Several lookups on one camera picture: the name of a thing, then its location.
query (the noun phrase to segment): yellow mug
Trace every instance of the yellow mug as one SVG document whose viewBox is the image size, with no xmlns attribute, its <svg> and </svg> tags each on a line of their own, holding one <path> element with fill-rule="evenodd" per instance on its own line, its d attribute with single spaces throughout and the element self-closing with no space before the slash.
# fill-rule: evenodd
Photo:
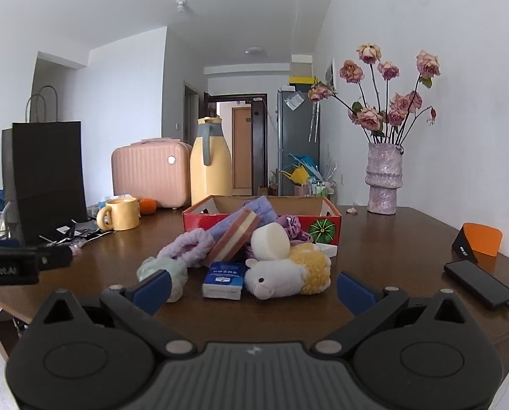
<svg viewBox="0 0 509 410">
<path fill-rule="evenodd" d="M 139 202 L 134 197 L 106 201 L 106 206 L 97 213 L 97 225 L 103 231 L 125 231 L 138 227 Z"/>
</svg>

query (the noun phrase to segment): smoke detector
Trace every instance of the smoke detector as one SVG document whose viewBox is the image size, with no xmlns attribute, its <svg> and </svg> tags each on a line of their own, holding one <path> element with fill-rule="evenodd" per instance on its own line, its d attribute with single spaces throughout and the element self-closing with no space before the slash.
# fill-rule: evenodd
<svg viewBox="0 0 509 410">
<path fill-rule="evenodd" d="M 245 51 L 245 53 L 249 56 L 261 56 L 261 55 L 264 55 L 266 54 L 266 52 L 264 51 L 264 49 L 262 49 L 261 47 L 259 46 L 254 46 L 254 47 L 250 47 L 249 49 L 247 49 Z"/>
<path fill-rule="evenodd" d="M 177 12 L 183 13 L 186 11 L 186 0 L 177 0 Z"/>
</svg>

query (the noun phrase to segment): pink suitcase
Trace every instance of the pink suitcase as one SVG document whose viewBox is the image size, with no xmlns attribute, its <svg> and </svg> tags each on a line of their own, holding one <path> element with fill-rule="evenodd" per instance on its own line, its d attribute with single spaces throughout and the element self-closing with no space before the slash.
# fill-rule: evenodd
<svg viewBox="0 0 509 410">
<path fill-rule="evenodd" d="M 149 139 L 112 153 L 114 195 L 151 198 L 159 207 L 179 208 L 190 199 L 190 152 L 178 139 Z"/>
</svg>

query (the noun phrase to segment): gray refrigerator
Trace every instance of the gray refrigerator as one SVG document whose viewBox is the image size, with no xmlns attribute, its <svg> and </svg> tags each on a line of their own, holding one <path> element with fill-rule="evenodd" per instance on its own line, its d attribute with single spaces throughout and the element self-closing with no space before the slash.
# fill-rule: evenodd
<svg viewBox="0 0 509 410">
<path fill-rule="evenodd" d="M 310 137 L 311 113 L 313 102 L 303 93 L 304 102 L 294 111 L 288 107 L 285 100 L 294 94 L 294 91 L 279 91 L 277 95 L 277 194 L 294 195 L 294 184 L 281 173 L 295 160 L 289 154 L 302 154 L 310 156 L 319 167 L 319 131 L 315 134 L 314 119 L 313 133 Z"/>
</svg>

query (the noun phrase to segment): purple scrunchie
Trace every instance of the purple scrunchie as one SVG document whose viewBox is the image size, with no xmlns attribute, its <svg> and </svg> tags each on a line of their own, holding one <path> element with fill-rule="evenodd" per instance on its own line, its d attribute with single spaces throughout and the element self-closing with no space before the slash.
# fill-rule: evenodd
<svg viewBox="0 0 509 410">
<path fill-rule="evenodd" d="M 300 245 L 301 243 L 311 243 L 314 241 L 314 238 L 310 233 L 302 231 L 298 216 L 279 216 L 276 222 L 279 223 L 287 232 L 288 238 L 291 241 L 291 246 Z M 244 249 L 246 259 L 251 259 L 255 256 L 251 245 L 245 245 Z"/>
</svg>

